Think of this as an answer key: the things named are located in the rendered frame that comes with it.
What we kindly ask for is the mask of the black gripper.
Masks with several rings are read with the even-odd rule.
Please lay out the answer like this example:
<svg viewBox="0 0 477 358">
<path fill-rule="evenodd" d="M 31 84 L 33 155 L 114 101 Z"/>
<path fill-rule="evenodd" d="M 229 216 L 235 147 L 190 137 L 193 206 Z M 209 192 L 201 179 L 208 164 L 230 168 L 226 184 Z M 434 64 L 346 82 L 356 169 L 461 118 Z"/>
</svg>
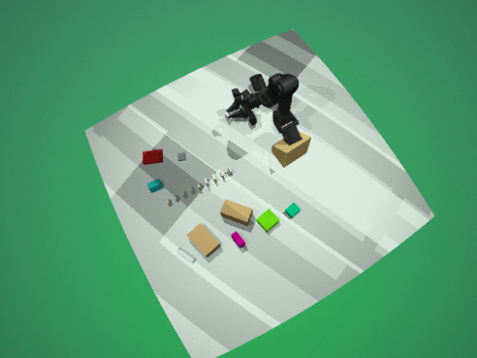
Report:
<svg viewBox="0 0 477 358">
<path fill-rule="evenodd" d="M 230 112 L 233 112 L 235 110 L 238 110 L 239 105 L 242 105 L 242 108 L 238 112 L 229 115 L 228 118 L 245 118 L 245 119 L 247 119 L 249 117 L 250 118 L 249 121 L 250 121 L 251 125 L 256 124 L 257 123 L 256 115 L 251 110 L 253 110 L 255 108 L 260 108 L 260 106 L 262 105 L 261 101 L 258 99 L 258 95 L 255 94 L 254 98 L 256 100 L 259 100 L 259 101 L 254 106 L 249 108 L 248 103 L 244 99 L 241 98 L 241 94 L 240 94 L 239 90 L 237 88 L 233 88 L 231 90 L 232 90 L 233 96 L 235 98 L 235 101 L 229 107 L 229 109 L 226 112 L 230 113 Z"/>
</svg>

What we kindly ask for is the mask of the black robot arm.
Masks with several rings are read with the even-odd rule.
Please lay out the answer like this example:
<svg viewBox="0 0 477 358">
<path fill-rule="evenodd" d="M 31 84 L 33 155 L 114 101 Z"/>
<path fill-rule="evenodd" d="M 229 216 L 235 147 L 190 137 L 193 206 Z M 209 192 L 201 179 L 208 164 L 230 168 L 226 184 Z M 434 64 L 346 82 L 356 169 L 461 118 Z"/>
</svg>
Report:
<svg viewBox="0 0 477 358">
<path fill-rule="evenodd" d="M 272 122 L 278 133 L 282 134 L 285 143 L 290 146 L 295 142 L 303 140 L 297 127 L 299 122 L 290 108 L 293 94 L 299 88 L 297 77 L 290 74 L 282 75 L 276 73 L 269 78 L 268 86 L 266 86 L 261 74 L 252 76 L 250 81 L 264 107 L 269 108 L 279 103 L 278 108 L 272 111 Z M 254 98 L 255 94 L 251 94 L 247 89 L 241 95 L 248 103 L 249 108 L 259 101 Z M 283 127 L 284 125 L 286 126 Z"/>
</svg>

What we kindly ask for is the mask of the magenta rectangular block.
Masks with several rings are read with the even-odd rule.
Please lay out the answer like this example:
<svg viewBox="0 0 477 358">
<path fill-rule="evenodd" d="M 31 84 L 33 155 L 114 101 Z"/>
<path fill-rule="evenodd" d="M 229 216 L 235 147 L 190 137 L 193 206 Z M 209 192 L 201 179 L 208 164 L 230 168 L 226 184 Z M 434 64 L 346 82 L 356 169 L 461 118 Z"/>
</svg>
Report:
<svg viewBox="0 0 477 358">
<path fill-rule="evenodd" d="M 233 240 L 236 242 L 239 248 L 242 248 L 245 246 L 245 241 L 243 238 L 238 234 L 238 232 L 235 232 L 234 234 L 231 235 Z"/>
</svg>

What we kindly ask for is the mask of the teal rectangular block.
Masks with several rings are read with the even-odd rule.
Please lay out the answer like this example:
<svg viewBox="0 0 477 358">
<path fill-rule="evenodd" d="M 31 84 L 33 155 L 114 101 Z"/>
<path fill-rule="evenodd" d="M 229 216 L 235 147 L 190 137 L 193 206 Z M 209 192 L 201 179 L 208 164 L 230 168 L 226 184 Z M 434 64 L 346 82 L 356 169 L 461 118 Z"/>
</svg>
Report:
<svg viewBox="0 0 477 358">
<path fill-rule="evenodd" d="M 295 203 L 291 204 L 291 205 L 285 210 L 285 212 L 286 212 L 291 218 L 295 217 L 296 214 L 297 214 L 299 211 L 300 211 L 300 209 L 299 209 L 299 207 L 298 207 Z"/>
<path fill-rule="evenodd" d="M 150 181 L 147 185 L 148 185 L 149 191 L 151 193 L 153 193 L 155 191 L 158 191 L 159 189 L 164 188 L 163 184 L 161 183 L 161 181 L 159 179 L 155 180 L 155 181 Z"/>
</svg>

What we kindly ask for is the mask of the red rectangular block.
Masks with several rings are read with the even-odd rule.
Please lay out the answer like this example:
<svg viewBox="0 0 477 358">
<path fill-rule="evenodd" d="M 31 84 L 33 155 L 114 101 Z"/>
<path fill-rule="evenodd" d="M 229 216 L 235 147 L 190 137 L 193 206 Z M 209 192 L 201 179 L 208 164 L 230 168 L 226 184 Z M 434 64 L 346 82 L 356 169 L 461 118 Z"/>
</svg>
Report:
<svg viewBox="0 0 477 358">
<path fill-rule="evenodd" d="M 163 162 L 163 150 L 152 150 L 143 152 L 143 164 L 154 164 Z"/>
</svg>

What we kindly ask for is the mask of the lime green block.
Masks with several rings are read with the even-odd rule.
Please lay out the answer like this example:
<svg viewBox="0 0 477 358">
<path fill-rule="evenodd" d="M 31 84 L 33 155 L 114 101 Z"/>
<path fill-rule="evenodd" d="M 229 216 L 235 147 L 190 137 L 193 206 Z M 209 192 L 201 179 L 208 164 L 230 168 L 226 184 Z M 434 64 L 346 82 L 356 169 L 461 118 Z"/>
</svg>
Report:
<svg viewBox="0 0 477 358">
<path fill-rule="evenodd" d="M 272 212 L 271 209 L 267 209 L 263 214 L 257 218 L 257 222 L 263 227 L 265 232 L 268 232 L 274 225 L 279 222 L 279 219 Z"/>
</svg>

